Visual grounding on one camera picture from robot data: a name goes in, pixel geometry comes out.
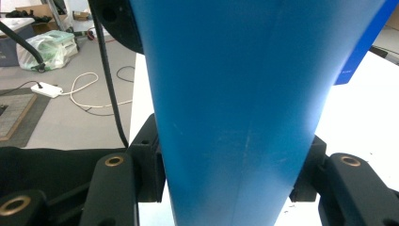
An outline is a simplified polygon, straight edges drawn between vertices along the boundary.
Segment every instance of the black pipe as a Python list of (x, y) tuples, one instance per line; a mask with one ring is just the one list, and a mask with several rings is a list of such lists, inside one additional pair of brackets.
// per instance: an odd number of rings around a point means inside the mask
[(115, 91), (114, 91), (114, 86), (112, 83), (111, 71), (109, 69), (108, 56), (106, 54), (106, 47), (105, 47), (105, 42), (104, 42), (103, 26), (100, 23), (100, 21), (98, 20), (96, 11), (93, 10), (94, 7), (92, 6), (92, 3), (90, 1), (89, 1), (89, 6), (90, 6), (90, 8), (92, 8), (91, 15), (93, 17), (94, 26), (96, 28), (97, 41), (99, 42), (101, 60), (103, 62), (105, 81), (106, 81), (106, 85), (108, 87), (108, 93), (109, 93), (109, 98), (111, 99), (112, 109), (114, 110), (115, 123), (117, 125), (118, 132), (120, 134), (120, 139), (121, 139), (123, 145), (125, 146), (125, 148), (128, 148), (129, 143), (126, 139), (126, 136), (123, 133), (123, 128), (122, 128), (122, 125), (120, 122), (120, 112), (118, 110), (118, 102), (117, 102), (117, 98), (115, 97)]

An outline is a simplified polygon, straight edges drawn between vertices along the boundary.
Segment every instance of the plastic bag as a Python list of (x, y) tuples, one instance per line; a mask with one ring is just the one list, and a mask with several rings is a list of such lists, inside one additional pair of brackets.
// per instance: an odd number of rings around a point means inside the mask
[[(45, 70), (62, 68), (70, 61), (70, 57), (75, 53), (76, 43), (74, 40), (65, 43), (59, 43), (53, 35), (47, 33), (35, 36), (26, 40), (31, 44), (43, 58)], [(37, 66), (38, 61), (21, 45), (17, 44), (17, 55), (20, 67), (32, 71), (32, 67)]]

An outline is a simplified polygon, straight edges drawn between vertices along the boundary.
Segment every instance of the black bracket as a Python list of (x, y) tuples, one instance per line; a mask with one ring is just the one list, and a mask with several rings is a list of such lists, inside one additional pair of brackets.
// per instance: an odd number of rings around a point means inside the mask
[(323, 225), (399, 225), (398, 193), (363, 159), (347, 153), (327, 157), (326, 146), (315, 138), (291, 201), (314, 202), (319, 193)]
[(160, 202), (166, 181), (153, 114), (125, 153), (111, 153), (98, 160), (89, 183), (50, 201), (35, 188), (3, 197), (0, 225), (139, 225), (137, 203)]

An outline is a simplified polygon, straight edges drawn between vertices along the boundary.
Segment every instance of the white power adapter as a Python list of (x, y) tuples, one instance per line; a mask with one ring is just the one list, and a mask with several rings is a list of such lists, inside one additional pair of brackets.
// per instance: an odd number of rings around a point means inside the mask
[(37, 92), (41, 95), (48, 96), (51, 98), (55, 98), (63, 92), (62, 88), (55, 87), (55, 86), (49, 85), (47, 83), (40, 82), (40, 85), (41, 85), (41, 88), (39, 88), (38, 84), (36, 84), (35, 86), (31, 87), (30, 89), (33, 92)]

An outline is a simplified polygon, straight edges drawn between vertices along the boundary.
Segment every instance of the electrical cord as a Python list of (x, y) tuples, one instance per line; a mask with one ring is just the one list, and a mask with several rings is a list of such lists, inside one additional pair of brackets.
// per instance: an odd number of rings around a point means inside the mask
[(28, 84), (28, 83), (33, 83), (33, 82), (36, 83), (36, 84), (38, 84), (39, 89), (42, 88), (42, 86), (41, 86), (41, 84), (40, 84), (39, 82), (37, 82), (37, 81), (29, 81), (29, 82), (23, 83), (23, 84), (20, 85), (18, 88), (12, 89), (12, 90), (7, 91), (7, 92), (4, 92), (4, 93), (0, 93), (0, 96), (6, 95), (6, 94), (8, 94), (8, 93), (11, 93), (11, 92), (13, 92), (13, 91), (15, 91), (15, 90), (17, 90), (17, 89), (20, 89), (20, 88), (23, 87), (24, 85), (26, 85), (26, 84)]
[[(82, 76), (90, 75), (90, 74), (94, 75), (96, 78), (95, 78), (93, 81), (91, 81), (91, 82), (85, 84), (83, 87), (81, 87), (81, 88), (79, 88), (79, 89), (74, 89), (75, 86), (76, 86), (76, 82), (79, 80), (79, 78), (81, 78)], [(94, 84), (94, 83), (97, 82), (98, 80), (99, 80), (99, 75), (98, 75), (97, 73), (82, 73), (82, 74), (80, 74), (79, 76), (77, 76), (77, 77), (74, 79), (74, 81), (73, 81), (73, 83), (72, 83), (71, 91), (70, 91), (70, 92), (61, 93), (60, 95), (61, 95), (61, 96), (70, 95), (71, 101), (72, 101), (74, 104), (76, 104), (77, 106), (81, 107), (82, 109), (84, 109), (83, 107), (89, 107), (89, 109), (91, 109), (91, 108), (103, 108), (103, 107), (112, 106), (112, 104), (111, 104), (111, 105), (82, 105), (82, 104), (77, 103), (77, 102), (75, 101), (75, 99), (73, 98), (73, 94), (74, 94), (75, 92), (80, 91), (80, 90), (82, 90), (82, 89), (84, 89), (84, 88), (87, 88), (88, 86)], [(121, 103), (117, 103), (117, 105), (125, 105), (125, 104), (129, 104), (129, 103), (131, 103), (131, 102), (132, 102), (132, 100), (130, 100), (130, 101), (125, 101), (125, 102), (121, 102)]]
[[(90, 8), (95, 8), (93, 6), (92, 1), (89, 1), (88, 4), (89, 4)], [(126, 139), (126, 136), (124, 135), (123, 128), (122, 128), (122, 125), (120, 122), (120, 112), (118, 110), (117, 98), (115, 96), (115, 91), (114, 91), (114, 87), (112, 84), (112, 77), (111, 77), (111, 72), (109, 69), (108, 56), (106, 53), (106, 47), (105, 47), (105, 42), (104, 42), (103, 26), (101, 25), (100, 21), (98, 20), (96, 14), (97, 13), (95, 10), (91, 11), (91, 15), (93, 16), (94, 26), (96, 28), (97, 39), (99, 42), (100, 55), (101, 55), (103, 68), (104, 68), (104, 74), (105, 74), (105, 81), (106, 81), (106, 84), (108, 87), (108, 93), (109, 93), (109, 98), (111, 100), (112, 109), (114, 110), (115, 124), (117, 125), (118, 133), (120, 135), (120, 140), (122, 141), (124, 147), (128, 148), (129, 143)]]
[(129, 80), (129, 79), (120, 77), (120, 71), (122, 71), (123, 69), (126, 69), (126, 68), (133, 68), (134, 70), (136, 69), (136, 68), (133, 67), (133, 66), (124, 66), (124, 67), (121, 67), (121, 68), (117, 71), (117, 78), (119, 78), (120, 80), (126, 81), (126, 82), (134, 83), (135, 81), (133, 81), (133, 80)]
[(85, 111), (86, 113), (88, 113), (88, 114), (90, 114), (90, 115), (93, 115), (93, 116), (113, 116), (114, 114), (106, 114), (106, 115), (101, 115), (101, 114), (96, 114), (96, 113), (92, 113), (92, 112), (89, 112), (90, 111), (90, 109), (91, 109), (91, 107), (90, 108), (88, 108), (88, 109), (84, 109), (82, 106), (78, 106), (80, 109), (82, 109), (83, 111)]

